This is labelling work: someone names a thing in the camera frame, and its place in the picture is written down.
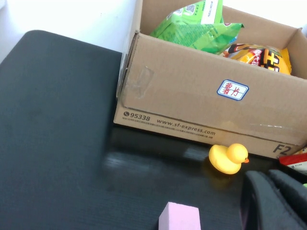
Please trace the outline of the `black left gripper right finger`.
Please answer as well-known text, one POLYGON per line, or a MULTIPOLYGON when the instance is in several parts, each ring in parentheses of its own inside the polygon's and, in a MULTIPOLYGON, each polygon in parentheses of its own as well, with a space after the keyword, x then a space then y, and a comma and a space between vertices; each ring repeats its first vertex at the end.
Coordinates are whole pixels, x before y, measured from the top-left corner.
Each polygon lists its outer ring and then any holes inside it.
POLYGON ((293 177, 279 170, 269 170, 269 178, 282 194, 289 207, 307 222, 307 188, 293 177))

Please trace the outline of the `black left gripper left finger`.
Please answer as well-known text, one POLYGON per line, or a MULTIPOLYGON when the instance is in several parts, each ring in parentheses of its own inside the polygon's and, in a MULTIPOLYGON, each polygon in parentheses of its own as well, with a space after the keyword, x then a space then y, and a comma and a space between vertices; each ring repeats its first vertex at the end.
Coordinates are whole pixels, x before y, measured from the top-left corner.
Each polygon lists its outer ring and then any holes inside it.
POLYGON ((289 207, 268 173, 248 171, 240 198, 243 230, 305 230, 304 223, 289 207))

